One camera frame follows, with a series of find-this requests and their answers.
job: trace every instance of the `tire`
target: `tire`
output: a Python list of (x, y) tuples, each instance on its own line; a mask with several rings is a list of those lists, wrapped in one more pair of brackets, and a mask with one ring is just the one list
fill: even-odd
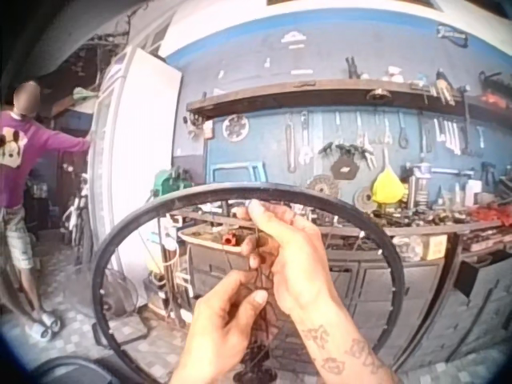
[(93, 230), (90, 226), (89, 210), (85, 208), (80, 213), (82, 217), (82, 262), (90, 264), (93, 259), (94, 243)]
[(310, 190), (304, 190), (295, 186), (285, 186), (269, 183), (223, 183), (208, 184), (197, 186), (186, 190), (180, 190), (156, 198), (152, 202), (145, 204), (135, 212), (127, 215), (109, 232), (103, 242), (98, 246), (94, 259), (94, 271), (92, 275), (92, 302), (94, 315), (98, 328), (101, 331), (106, 343), (119, 359), (137, 376), (146, 383), (159, 384), (151, 374), (126, 352), (119, 344), (110, 328), (110, 324), (103, 312), (103, 285), (106, 280), (106, 270), (115, 250), (130, 236), (135, 230), (147, 224), (151, 220), (160, 218), (167, 212), (180, 210), (188, 206), (205, 204), (208, 202), (218, 202), (229, 199), (250, 200), (256, 198), (264, 201), (287, 201), (288, 203), (300, 204), (303, 206), (312, 206), (318, 210), (323, 210), (332, 215), (339, 216), (352, 223), (360, 231), (368, 234), (371, 239), (382, 250), (384, 261), (389, 267), (392, 297), (391, 308), (386, 320), (386, 326), (383, 328), (378, 340), (373, 346), (377, 354), (386, 344), (398, 322), (398, 316), (402, 311), (404, 299), (404, 273), (402, 260), (396, 251), (390, 237), (382, 228), (370, 221), (360, 210), (341, 200), (331, 198), (324, 194), (316, 193)]

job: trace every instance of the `black bicycle rim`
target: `black bicycle rim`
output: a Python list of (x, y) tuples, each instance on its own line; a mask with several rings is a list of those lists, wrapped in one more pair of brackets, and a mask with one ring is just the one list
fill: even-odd
[(126, 366), (145, 382), (160, 384), (149, 376), (135, 360), (122, 350), (118, 341), (110, 331), (108, 321), (102, 311), (102, 286), (105, 269), (115, 250), (122, 242), (139, 227), (155, 220), (169, 212), (180, 210), (188, 206), (207, 204), (236, 199), (258, 199), (263, 201), (283, 201), (292, 204), (314, 207), (329, 214), (337, 215), (347, 220), (360, 230), (370, 233), (372, 240), (382, 250), (382, 256), (390, 268), (391, 284), (393, 287), (391, 297), (391, 311), (386, 320), (381, 335), (374, 344), (377, 354), (386, 344), (397, 324), (402, 311), (403, 295), (405, 289), (402, 260), (398, 255), (390, 237), (379, 226), (370, 221), (363, 212), (342, 200), (331, 198), (325, 194), (304, 190), (296, 186), (270, 183), (223, 183), (206, 186), (197, 186), (187, 190), (180, 190), (162, 196), (142, 206), (135, 212), (126, 216), (118, 223), (100, 244), (95, 255), (94, 272), (92, 276), (93, 308), (98, 327), (102, 332), (108, 346), (126, 364)]

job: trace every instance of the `hand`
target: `hand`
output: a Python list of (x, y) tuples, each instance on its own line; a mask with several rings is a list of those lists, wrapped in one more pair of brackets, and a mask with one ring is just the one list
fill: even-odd
[(310, 310), (319, 299), (337, 298), (320, 230), (286, 206), (251, 201), (237, 208), (239, 218), (252, 220), (264, 234), (248, 237), (242, 253), (251, 268), (272, 271), (274, 294), (290, 316)]
[(255, 272), (232, 270), (200, 298), (171, 384), (204, 384), (220, 379), (242, 360), (251, 327), (266, 304), (264, 290), (244, 289)]

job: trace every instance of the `gear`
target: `gear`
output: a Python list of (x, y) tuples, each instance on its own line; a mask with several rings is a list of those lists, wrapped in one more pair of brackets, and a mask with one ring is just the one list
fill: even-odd
[(358, 190), (354, 196), (354, 205), (362, 212), (370, 213), (377, 209), (377, 203), (373, 200), (371, 188), (365, 186)]
[(242, 114), (229, 116), (222, 125), (222, 133), (230, 142), (239, 142), (249, 133), (249, 121)]
[(321, 194), (328, 194), (333, 198), (339, 198), (339, 184), (328, 174), (314, 176), (310, 182), (307, 183), (306, 188)]

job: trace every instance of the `cabinet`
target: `cabinet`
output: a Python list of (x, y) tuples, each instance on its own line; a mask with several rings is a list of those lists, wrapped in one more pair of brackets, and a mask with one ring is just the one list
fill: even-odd
[(454, 288), (401, 370), (462, 358), (511, 336), (510, 276), (512, 258), (501, 250), (461, 261)]

